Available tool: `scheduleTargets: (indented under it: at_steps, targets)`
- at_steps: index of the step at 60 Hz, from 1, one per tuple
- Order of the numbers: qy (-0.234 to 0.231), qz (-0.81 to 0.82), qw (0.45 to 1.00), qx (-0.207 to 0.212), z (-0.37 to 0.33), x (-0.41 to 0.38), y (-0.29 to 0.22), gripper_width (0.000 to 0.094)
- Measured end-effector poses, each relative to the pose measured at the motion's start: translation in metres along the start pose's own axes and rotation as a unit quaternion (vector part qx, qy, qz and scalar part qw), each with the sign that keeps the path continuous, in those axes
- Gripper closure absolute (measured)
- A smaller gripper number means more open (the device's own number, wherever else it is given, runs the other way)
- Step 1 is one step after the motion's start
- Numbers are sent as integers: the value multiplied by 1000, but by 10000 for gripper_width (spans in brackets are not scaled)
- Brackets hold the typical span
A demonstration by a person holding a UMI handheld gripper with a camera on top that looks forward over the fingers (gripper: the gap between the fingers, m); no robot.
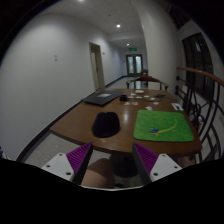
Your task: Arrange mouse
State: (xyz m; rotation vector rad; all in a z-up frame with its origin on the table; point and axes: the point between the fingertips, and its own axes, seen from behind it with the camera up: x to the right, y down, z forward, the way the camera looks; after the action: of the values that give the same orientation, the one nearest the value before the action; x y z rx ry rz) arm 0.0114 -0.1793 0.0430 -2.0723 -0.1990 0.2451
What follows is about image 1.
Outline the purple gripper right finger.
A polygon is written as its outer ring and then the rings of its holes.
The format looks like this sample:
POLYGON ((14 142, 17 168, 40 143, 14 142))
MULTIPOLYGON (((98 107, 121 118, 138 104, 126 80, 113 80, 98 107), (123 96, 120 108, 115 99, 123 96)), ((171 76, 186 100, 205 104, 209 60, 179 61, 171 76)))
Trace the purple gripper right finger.
POLYGON ((167 154, 156 154, 137 143, 133 144, 132 155, 144 185, 181 170, 167 154))

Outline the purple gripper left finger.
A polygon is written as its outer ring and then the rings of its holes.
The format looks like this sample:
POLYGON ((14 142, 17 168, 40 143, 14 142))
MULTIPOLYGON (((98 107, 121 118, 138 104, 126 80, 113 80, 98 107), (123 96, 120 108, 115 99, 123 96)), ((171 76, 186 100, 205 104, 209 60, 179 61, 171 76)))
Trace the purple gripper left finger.
POLYGON ((67 154, 58 153, 48 161, 42 169, 80 185, 88 167, 92 152, 93 144, 87 143, 67 154))

